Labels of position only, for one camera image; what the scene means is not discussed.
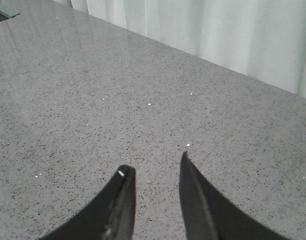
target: curtain fold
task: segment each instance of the curtain fold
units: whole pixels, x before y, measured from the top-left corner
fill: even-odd
[[[306,0],[55,0],[306,98]]]

